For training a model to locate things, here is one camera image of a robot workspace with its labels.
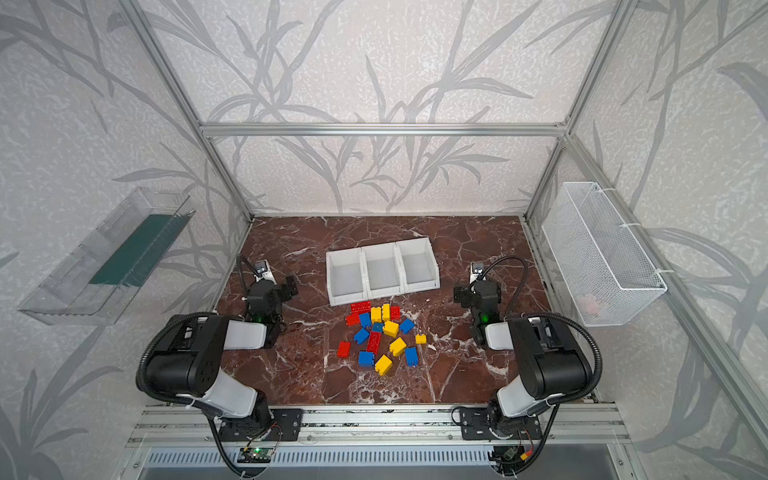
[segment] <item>green mat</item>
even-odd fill
[[[91,278],[96,285],[142,286],[191,215],[150,215]]]

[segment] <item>plastic bin compartment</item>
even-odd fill
[[[331,306],[368,299],[363,279],[366,265],[359,248],[326,253],[328,300]]]
[[[382,243],[362,248],[368,273],[368,298],[383,298],[405,292],[399,268],[396,243]]]
[[[405,292],[422,292],[440,288],[440,274],[429,238],[397,242],[402,261]]]

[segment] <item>cable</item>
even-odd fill
[[[229,470],[232,471],[232,473],[234,473],[240,478],[248,479],[248,478],[256,478],[259,475],[261,475],[264,472],[264,470],[266,470],[266,468],[264,468],[255,475],[246,475],[245,470],[239,468],[237,465],[232,463],[232,459],[227,454],[227,451],[224,450],[224,445],[221,445],[221,438],[219,438],[219,432],[216,431],[216,424],[214,423],[213,419],[211,418],[208,419],[208,426],[210,427],[210,432],[214,437],[214,442],[216,442],[216,449],[219,451],[219,455],[221,456],[221,459],[224,460],[224,464],[227,466]]]
[[[469,284],[469,288],[472,288],[472,285],[475,284],[478,280],[484,280],[485,276],[488,274],[488,272],[491,271],[494,267],[499,265],[501,262],[505,260],[517,260],[520,262],[520,264],[523,267],[523,275],[520,278],[520,283],[518,283],[517,288],[515,288],[515,293],[512,294],[511,300],[509,300],[509,303],[507,303],[507,308],[504,310],[504,316],[502,319],[505,319],[507,315],[509,314],[509,311],[512,310],[514,306],[517,305],[518,301],[520,300],[520,295],[523,293],[523,286],[525,286],[525,283],[528,281],[528,262],[525,261],[525,258],[518,257],[517,255],[504,255],[503,257],[496,260],[494,263],[491,263],[491,266],[486,268],[485,270],[480,273],[477,278],[475,278],[472,283]]]
[[[583,326],[579,325],[575,321],[569,319],[566,316],[562,316],[560,313],[553,313],[553,312],[540,312],[540,313],[527,313],[524,315],[526,318],[545,318],[549,320],[557,320],[558,322],[563,322],[564,324],[570,326],[572,329],[579,332],[581,336],[584,337],[585,340],[587,340],[587,343],[589,344],[589,348],[592,350],[592,356],[594,357],[594,368],[592,369],[592,373],[589,375],[589,379],[584,384],[583,387],[581,387],[578,391],[569,393],[567,395],[554,397],[553,399],[547,400],[547,405],[555,406],[559,405],[561,403],[567,403],[567,402],[573,402],[575,400],[579,400],[580,398],[583,398],[587,395],[589,395],[592,390],[594,390],[594,387],[598,386],[598,383],[600,382],[600,377],[603,375],[603,355],[600,353],[600,348],[598,347],[597,341],[595,341],[594,337],[585,329]]]

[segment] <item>black mounting plate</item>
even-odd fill
[[[518,417],[515,420],[520,422],[518,431],[509,438],[509,440],[528,440],[528,436],[531,436],[531,440],[541,440],[541,425],[539,425],[538,417]],[[462,439],[464,440],[499,440],[499,438],[491,433],[491,429],[488,426],[488,409],[486,407],[458,408],[458,422],[462,427]]]
[[[299,439],[301,430],[302,409],[270,409],[274,415],[274,427],[263,438],[262,442],[295,442]],[[219,428],[219,438],[222,442],[247,442],[247,435],[252,435],[253,428],[247,422],[249,419],[225,419]]]

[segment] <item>ventilation grille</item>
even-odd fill
[[[351,467],[361,465],[487,465],[491,447],[467,446],[349,446],[281,445],[269,467]],[[238,448],[225,448],[235,461]],[[152,448],[146,468],[223,466],[215,448]]]

